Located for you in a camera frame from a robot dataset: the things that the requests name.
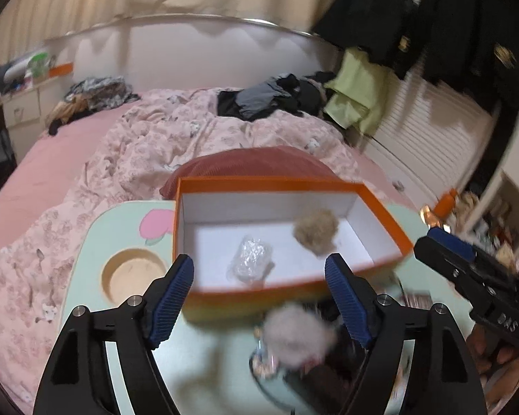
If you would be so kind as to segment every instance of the human hand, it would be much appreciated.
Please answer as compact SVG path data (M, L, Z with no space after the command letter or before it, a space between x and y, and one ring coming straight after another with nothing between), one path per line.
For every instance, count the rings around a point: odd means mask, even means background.
M465 343L475 361L475 366L479 374L482 375L490 370L492 363L484 356L486 349L484 328L476 324ZM519 352L513 346L504 346L501 348L498 352L496 362L501 365L507 362L510 363L504 365L506 367L504 374L485 394L487 407L492 407L503 397L512 394L519 383Z

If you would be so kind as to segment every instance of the orange box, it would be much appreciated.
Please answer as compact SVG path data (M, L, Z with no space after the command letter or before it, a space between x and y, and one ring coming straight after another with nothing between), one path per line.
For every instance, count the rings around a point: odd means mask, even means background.
M287 177L184 177L179 181L173 260L189 255L194 284L183 306L188 321L247 316L286 301L328 294L326 256L317 257L294 238L297 218L330 209L339 219L333 239L352 271L393 265L413 245L385 207L363 184ZM273 248L274 267L261 287L228 276L242 238Z

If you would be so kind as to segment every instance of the drawer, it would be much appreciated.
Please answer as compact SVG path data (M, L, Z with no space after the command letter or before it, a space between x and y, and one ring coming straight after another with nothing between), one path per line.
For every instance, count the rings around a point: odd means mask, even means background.
M376 140L371 139L366 144L363 154L377 164L396 190L407 196L417 208L433 205L438 199L419 177Z
M10 128L40 118L39 95L36 90L14 96L4 103L4 120Z
M18 164L33 147L42 132L43 126L39 120L18 124L8 129L11 146Z
M71 76L59 76L39 85L39 105L43 121L46 120L48 114L52 112L56 105L64 99L72 84Z

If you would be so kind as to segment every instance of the white headboard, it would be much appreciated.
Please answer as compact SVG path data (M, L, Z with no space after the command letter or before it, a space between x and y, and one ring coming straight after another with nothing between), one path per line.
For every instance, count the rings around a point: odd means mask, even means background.
M73 79L123 75L135 90L248 87L280 73L297 76L337 66L320 38L245 20L152 16L121 20L46 42Z

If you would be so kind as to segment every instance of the red pillow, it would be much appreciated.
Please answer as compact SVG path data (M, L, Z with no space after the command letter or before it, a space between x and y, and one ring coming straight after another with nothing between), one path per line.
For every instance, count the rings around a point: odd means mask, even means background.
M249 148L192 159L179 167L160 189L162 197L174 200L183 176L290 176L340 180L318 159L293 147Z

